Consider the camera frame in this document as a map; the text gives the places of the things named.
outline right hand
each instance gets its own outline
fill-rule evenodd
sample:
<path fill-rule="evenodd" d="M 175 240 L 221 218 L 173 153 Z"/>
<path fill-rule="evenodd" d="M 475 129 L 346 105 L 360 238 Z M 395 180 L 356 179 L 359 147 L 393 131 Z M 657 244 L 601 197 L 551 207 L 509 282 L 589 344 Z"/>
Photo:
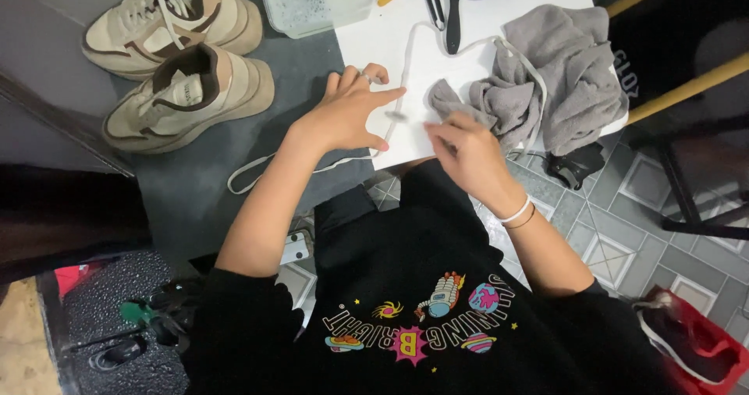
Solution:
<path fill-rule="evenodd" d="M 424 128 L 442 168 L 461 189 L 498 217 L 510 217 L 523 206 L 525 191 L 510 175 L 500 142 L 489 130 L 463 112 Z"/>

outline clear container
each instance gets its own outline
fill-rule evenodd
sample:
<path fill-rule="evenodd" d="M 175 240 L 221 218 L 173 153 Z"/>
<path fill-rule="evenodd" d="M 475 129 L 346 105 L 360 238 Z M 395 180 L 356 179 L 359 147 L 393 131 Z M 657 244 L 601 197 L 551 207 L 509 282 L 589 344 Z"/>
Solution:
<path fill-rule="evenodd" d="M 369 17 L 377 0 L 263 0 L 268 20 L 291 38 L 318 34 Z"/>

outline planet graphic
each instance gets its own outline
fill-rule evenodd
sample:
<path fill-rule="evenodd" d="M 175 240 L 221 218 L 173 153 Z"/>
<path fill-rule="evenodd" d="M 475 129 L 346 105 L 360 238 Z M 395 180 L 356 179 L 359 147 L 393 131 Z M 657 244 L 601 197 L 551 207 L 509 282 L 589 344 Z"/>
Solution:
<path fill-rule="evenodd" d="M 496 340 L 497 338 L 489 336 L 486 333 L 476 332 L 461 344 L 461 348 L 478 353 L 487 352 L 492 349 L 492 344 Z"/>
<path fill-rule="evenodd" d="M 468 305 L 481 313 L 492 313 L 500 305 L 500 294 L 491 284 L 479 284 L 468 297 Z"/>

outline left hand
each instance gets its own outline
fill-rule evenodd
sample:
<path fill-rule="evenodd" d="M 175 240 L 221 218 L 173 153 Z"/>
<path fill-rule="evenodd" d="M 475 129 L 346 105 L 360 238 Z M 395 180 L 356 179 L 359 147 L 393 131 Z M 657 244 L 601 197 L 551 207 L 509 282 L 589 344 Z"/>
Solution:
<path fill-rule="evenodd" d="M 390 82 L 387 69 L 379 64 L 368 64 L 363 73 L 372 79 L 378 78 L 383 84 Z M 354 148 L 387 151 L 389 146 L 385 139 L 367 131 L 367 118 L 372 110 L 403 96 L 406 89 L 372 92 L 369 85 L 367 78 L 354 66 L 346 66 L 343 75 L 331 73 L 323 100 L 295 122 L 295 132 L 322 153 Z"/>

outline black brush handle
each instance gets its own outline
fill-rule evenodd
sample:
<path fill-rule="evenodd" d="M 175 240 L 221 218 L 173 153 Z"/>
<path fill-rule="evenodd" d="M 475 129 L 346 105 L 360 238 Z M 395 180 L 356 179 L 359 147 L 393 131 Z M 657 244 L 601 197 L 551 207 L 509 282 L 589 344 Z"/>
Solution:
<path fill-rule="evenodd" d="M 458 53 L 461 47 L 461 0 L 450 0 L 450 15 L 447 17 L 447 54 Z"/>

